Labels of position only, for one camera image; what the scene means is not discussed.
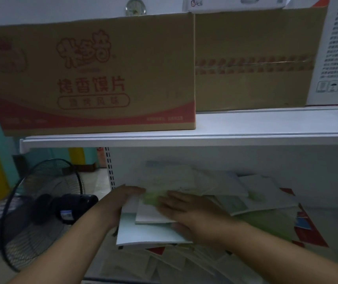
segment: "black fan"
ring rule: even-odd
[[[98,202],[84,194],[81,177],[64,159],[34,166],[11,192],[1,218],[0,250],[19,272]]]

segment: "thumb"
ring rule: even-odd
[[[185,225],[183,225],[181,223],[176,222],[176,223],[172,223],[171,227],[174,230],[176,230],[176,232],[178,232],[179,234],[181,234],[185,239],[194,242],[194,235],[193,235],[193,233],[191,232],[191,230],[187,226],[185,226]]]

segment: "shelf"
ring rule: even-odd
[[[200,113],[183,131],[39,135],[20,140],[21,153],[54,147],[183,147],[338,145],[338,107]]]

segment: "floor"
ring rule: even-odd
[[[107,169],[101,168],[92,173],[80,173],[85,185],[86,194],[94,194],[99,199],[110,192]],[[15,273],[5,264],[0,256],[0,284],[7,283]]]

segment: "forearm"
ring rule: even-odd
[[[235,253],[270,283],[338,283],[338,264],[247,223],[230,221],[220,233]]]
[[[46,253],[10,283],[80,283],[110,230],[105,216],[103,207],[95,205]]]

